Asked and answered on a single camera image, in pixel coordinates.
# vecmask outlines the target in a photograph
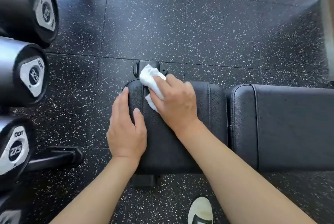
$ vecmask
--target person's right arm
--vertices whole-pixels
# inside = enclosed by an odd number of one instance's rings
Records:
[[[150,91],[152,101],[202,169],[231,224],[315,224],[199,121],[189,82],[183,83],[172,74],[166,81],[154,79],[164,100]]]

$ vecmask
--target forearm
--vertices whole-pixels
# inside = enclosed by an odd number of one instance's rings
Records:
[[[201,122],[178,137],[203,170],[232,224],[315,223]]]
[[[112,158],[106,168],[50,224],[108,224],[138,163]]]

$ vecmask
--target white sneaker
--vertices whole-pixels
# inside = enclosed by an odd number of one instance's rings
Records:
[[[213,224],[213,212],[210,201],[198,197],[191,204],[188,213],[188,224]]]

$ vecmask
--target white cloth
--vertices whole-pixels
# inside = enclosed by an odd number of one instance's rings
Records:
[[[155,80],[153,76],[159,76],[163,80],[166,80],[166,76],[163,75],[157,68],[153,68],[151,65],[147,65],[142,69],[139,75],[140,82],[144,85],[152,89],[156,95],[163,100],[164,96],[162,95],[160,89],[158,88],[158,85],[155,83]],[[154,103],[152,102],[151,95],[148,94],[145,97],[146,101],[148,102],[148,105],[154,109],[156,112],[158,112],[157,107],[155,107]]]

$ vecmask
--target hand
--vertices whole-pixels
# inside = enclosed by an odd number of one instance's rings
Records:
[[[113,158],[126,157],[139,163],[146,150],[147,130],[138,108],[133,111],[132,123],[128,105],[129,89],[124,88],[113,104],[113,112],[106,138]]]
[[[183,83],[168,74],[166,81],[158,76],[153,76],[164,100],[151,90],[151,99],[165,123],[175,132],[178,138],[183,131],[196,124],[198,120],[196,108],[196,95],[190,82]]]

